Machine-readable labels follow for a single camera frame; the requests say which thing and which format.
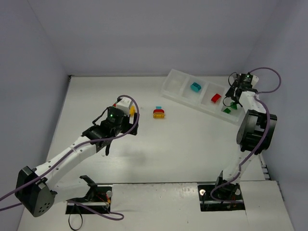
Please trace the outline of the green red lego brick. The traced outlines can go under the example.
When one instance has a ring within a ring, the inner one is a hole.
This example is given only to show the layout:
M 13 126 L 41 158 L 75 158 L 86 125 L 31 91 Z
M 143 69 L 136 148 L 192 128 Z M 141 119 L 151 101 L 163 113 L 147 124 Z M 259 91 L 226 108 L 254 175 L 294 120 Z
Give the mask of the green red lego brick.
M 232 108 L 233 110 L 237 110 L 237 103 L 231 102 L 230 108 Z

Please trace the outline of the red rounded lego brick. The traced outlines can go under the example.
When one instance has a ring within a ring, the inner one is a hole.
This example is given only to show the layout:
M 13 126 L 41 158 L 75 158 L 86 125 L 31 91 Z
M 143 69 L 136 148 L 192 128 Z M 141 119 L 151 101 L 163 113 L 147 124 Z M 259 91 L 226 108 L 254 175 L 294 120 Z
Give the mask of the red rounded lego brick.
M 221 98 L 221 95 L 216 93 L 212 98 L 211 98 L 211 101 L 213 103 L 216 103 L 219 99 Z

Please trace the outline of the teal green printed lego brick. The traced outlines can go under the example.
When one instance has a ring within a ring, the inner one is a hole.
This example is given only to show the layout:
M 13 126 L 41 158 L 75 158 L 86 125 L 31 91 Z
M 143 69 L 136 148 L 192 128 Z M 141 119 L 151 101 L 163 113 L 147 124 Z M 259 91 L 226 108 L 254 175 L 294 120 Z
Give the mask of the teal green printed lego brick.
M 191 90 L 194 91 L 194 92 L 199 92 L 199 91 L 201 90 L 202 87 L 201 87 L 198 83 L 193 82 L 193 83 L 190 85 L 190 88 L 191 88 Z

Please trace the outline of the small green lego brick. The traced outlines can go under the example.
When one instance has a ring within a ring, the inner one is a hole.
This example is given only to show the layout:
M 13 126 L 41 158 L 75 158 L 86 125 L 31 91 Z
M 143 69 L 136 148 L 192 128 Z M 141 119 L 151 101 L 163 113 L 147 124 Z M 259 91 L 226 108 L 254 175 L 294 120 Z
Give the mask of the small green lego brick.
M 223 112 L 229 114 L 229 113 L 231 112 L 231 110 L 230 110 L 229 108 L 225 108 L 225 109 L 223 110 Z

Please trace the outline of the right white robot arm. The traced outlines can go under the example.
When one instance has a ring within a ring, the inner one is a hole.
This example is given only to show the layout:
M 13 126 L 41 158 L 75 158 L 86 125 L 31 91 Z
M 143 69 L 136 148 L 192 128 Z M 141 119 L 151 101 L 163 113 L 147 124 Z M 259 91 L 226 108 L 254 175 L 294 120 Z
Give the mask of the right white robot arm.
M 258 77 L 250 72 L 237 74 L 226 93 L 226 98 L 232 100 L 231 105 L 240 106 L 245 116 L 236 136 L 239 151 L 230 165 L 221 171 L 211 192 L 221 200 L 226 199 L 226 194 L 238 190 L 244 171 L 255 156 L 269 148 L 275 130 L 277 116 L 270 114 L 268 107 L 261 102 L 260 92 L 255 89 L 257 82 Z

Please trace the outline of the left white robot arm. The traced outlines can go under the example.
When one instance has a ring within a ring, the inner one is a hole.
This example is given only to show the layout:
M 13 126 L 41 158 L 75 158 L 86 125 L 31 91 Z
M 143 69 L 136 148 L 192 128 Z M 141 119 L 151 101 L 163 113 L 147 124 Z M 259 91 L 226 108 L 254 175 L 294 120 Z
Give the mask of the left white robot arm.
M 85 130 L 68 148 L 53 159 L 35 168 L 24 167 L 18 173 L 16 198 L 34 217 L 45 214 L 55 203 L 62 201 L 92 201 L 98 194 L 98 185 L 87 175 L 79 176 L 72 183 L 60 182 L 72 169 L 87 158 L 105 150 L 109 155 L 111 143 L 125 135 L 137 135 L 140 114 L 130 115 L 109 106 L 107 118 L 99 125 Z

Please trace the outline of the yellow rounded lego brick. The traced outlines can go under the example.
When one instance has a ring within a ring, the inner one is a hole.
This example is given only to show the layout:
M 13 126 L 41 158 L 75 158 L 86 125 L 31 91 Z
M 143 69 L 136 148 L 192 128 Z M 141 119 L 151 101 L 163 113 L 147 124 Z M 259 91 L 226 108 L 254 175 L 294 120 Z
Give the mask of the yellow rounded lego brick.
M 135 114 L 135 107 L 131 106 L 130 111 L 129 111 L 129 115 L 134 116 L 134 114 Z

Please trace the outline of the clear four-compartment tray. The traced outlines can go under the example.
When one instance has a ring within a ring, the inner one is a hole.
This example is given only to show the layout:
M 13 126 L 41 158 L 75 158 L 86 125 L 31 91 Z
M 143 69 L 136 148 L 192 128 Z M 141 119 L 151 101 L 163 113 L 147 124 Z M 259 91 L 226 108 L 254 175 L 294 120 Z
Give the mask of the clear four-compartment tray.
M 190 85 L 193 82 L 202 87 L 199 92 L 191 90 Z M 162 85 L 161 94 L 174 102 L 239 125 L 244 118 L 244 110 L 240 106 L 237 106 L 237 110 L 225 106 L 231 103 L 231 100 L 223 101 L 227 90 L 226 86 L 211 82 L 206 77 L 195 77 L 172 69 Z M 211 98 L 216 93 L 220 94 L 221 98 L 213 103 Z M 231 112 L 229 114 L 223 112 L 225 108 L 229 108 Z

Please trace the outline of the burger printed lego stack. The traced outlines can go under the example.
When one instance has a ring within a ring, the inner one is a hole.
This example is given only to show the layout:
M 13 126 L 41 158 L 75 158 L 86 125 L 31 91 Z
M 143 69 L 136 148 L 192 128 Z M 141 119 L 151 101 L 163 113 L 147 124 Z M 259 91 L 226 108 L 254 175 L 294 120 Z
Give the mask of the burger printed lego stack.
M 163 119 L 163 118 L 165 118 L 165 111 L 162 109 L 161 106 L 157 106 L 153 110 L 153 118 L 154 119 Z

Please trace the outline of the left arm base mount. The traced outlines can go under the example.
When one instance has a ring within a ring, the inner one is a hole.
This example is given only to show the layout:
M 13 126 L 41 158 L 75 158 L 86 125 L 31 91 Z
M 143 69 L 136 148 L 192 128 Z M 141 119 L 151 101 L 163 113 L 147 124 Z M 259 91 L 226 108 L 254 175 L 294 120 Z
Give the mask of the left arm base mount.
M 113 185 L 95 183 L 86 175 L 80 176 L 79 178 L 82 179 L 83 182 L 85 182 L 90 188 L 84 197 L 73 198 L 73 201 L 79 202 L 98 213 L 108 214 L 108 212 L 110 212 Z M 79 205 L 75 205 L 74 203 L 67 203 L 65 214 L 89 215 L 93 214 L 93 212 L 88 211 Z

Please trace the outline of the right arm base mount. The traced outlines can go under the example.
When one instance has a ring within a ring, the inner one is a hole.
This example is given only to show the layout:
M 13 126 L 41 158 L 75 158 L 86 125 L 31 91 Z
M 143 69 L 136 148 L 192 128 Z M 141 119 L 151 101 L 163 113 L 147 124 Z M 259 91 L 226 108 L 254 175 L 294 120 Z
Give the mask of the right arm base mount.
M 201 212 L 221 212 L 245 210 L 244 199 L 239 186 L 235 190 L 219 188 L 213 192 L 214 184 L 198 184 L 198 196 Z

